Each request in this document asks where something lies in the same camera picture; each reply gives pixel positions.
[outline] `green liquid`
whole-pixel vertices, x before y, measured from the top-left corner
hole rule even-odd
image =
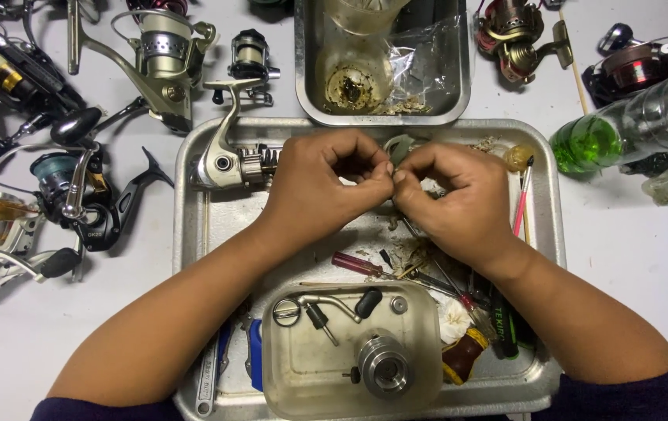
[[[610,123],[590,114],[561,127],[550,146],[561,172],[593,172],[615,165],[624,143]]]

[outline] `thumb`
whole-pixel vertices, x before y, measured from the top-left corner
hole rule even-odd
[[[438,204],[422,189],[420,180],[412,171],[396,171],[394,182],[397,209],[423,228],[432,219]]]
[[[388,200],[394,194],[394,181],[391,173],[394,166],[389,161],[378,164],[371,172],[371,177],[357,186],[348,186],[345,192],[351,203],[362,206],[366,212]]]

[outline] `aluminum tray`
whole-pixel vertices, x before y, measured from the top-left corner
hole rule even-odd
[[[191,162],[204,150],[206,142],[220,120],[211,120],[194,129],[178,153],[175,177],[175,220],[173,272],[195,262],[229,237],[249,225],[261,212],[267,200],[265,192],[237,190],[212,193],[197,191],[189,184]],[[258,143],[281,145],[292,136],[301,136],[319,129],[307,119],[241,118],[228,134],[236,147],[252,147]],[[545,138],[535,129],[517,120],[459,120],[451,127],[372,128],[365,131],[385,142],[401,133],[445,142],[475,144],[486,136],[498,142],[525,144],[535,149],[535,171],[528,199],[530,243],[547,258],[565,267],[562,216],[558,193],[558,173],[553,153]],[[353,254],[377,250],[393,244],[396,237],[406,237],[406,229],[388,231],[389,213],[376,209],[352,222],[345,229],[303,250],[283,266],[274,270],[253,293],[254,318],[261,318],[270,298],[298,282],[363,282],[364,276],[352,274],[329,263],[331,254],[344,250]],[[230,363],[219,377],[214,412],[200,418],[195,412],[196,392],[201,357],[190,368],[174,396],[185,419],[233,419],[251,421],[278,419],[269,410],[264,394],[251,388],[246,374],[246,338],[242,332],[232,337],[228,352]],[[515,360],[500,360],[488,350],[477,361],[473,378],[461,387],[445,384],[430,410],[419,414],[403,414],[399,419],[444,418],[486,414],[534,412],[550,406],[562,370],[539,344],[534,354],[522,349]],[[395,419],[393,416],[370,416],[367,421]]]
[[[432,107],[427,115],[331,115],[324,111],[321,88],[316,83],[316,58],[329,28],[336,26],[323,12],[323,0],[295,0],[295,91],[300,105],[312,119],[326,126],[439,126],[459,118],[470,101],[470,36],[466,0],[415,0],[434,2],[434,21],[460,16],[458,29],[445,40],[446,83],[456,94],[435,91],[427,95]]]

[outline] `white tabletop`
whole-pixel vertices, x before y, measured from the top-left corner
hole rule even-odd
[[[479,0],[470,0],[477,7]],[[111,2],[101,23],[85,23],[91,36],[114,47],[126,58],[133,57],[128,45],[110,30],[114,15],[125,11],[123,2]],[[66,59],[66,21],[62,13],[51,14],[46,6],[35,20],[39,43],[62,67]],[[611,24],[623,20],[638,39],[668,34],[668,2],[659,0],[569,0],[563,10],[578,61],[578,70],[597,62],[597,40]],[[276,104],[272,108],[244,111],[244,115],[304,117],[294,90],[293,20],[268,22],[249,11],[246,0],[204,2],[189,5],[192,21],[206,20],[217,26],[222,39],[208,53],[205,80],[227,79],[230,40],[243,29],[264,34],[274,64],[283,78],[272,82]],[[47,21],[55,17],[58,20]],[[545,11],[550,41],[558,14]],[[23,37],[20,23],[7,23],[13,35]],[[136,26],[124,19],[119,28],[135,34]],[[583,115],[572,69],[562,70],[554,57],[544,60],[537,79],[523,91],[508,91],[500,82],[496,64],[476,58],[472,99],[463,119],[518,119],[545,136],[569,120]],[[91,104],[111,113],[138,95],[114,63],[85,50],[81,72],[70,78]],[[591,102],[586,99],[591,110]],[[196,124],[224,114],[226,108],[211,102],[205,92],[194,102]],[[7,119],[13,132],[20,119]],[[41,141],[47,130],[25,142]],[[182,139],[170,135],[162,124],[147,115],[116,125],[98,139],[108,145],[110,177],[122,188],[147,167],[145,146],[167,173],[175,169],[175,156]],[[28,166],[35,156],[14,159],[1,175],[10,184],[34,189],[35,178]],[[626,177],[615,168],[589,181],[561,177],[562,209],[568,268],[603,291],[624,302],[650,321],[668,340],[668,207],[654,206],[643,195],[643,177]],[[83,283],[52,279],[42,285],[17,282],[0,291],[0,419],[28,419],[45,396],[58,371],[85,337],[116,311],[147,292],[171,274],[173,192],[163,183],[149,186],[141,198],[131,232],[115,253],[88,255]],[[74,234],[46,224],[37,250],[71,246]]]

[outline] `dark blue sleeve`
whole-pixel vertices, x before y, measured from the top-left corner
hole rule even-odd
[[[67,398],[48,398],[35,407],[30,421],[183,421],[173,401],[132,407],[107,407]]]
[[[533,421],[617,419],[668,420],[668,373],[626,384],[587,384],[560,376],[553,405],[532,415]]]

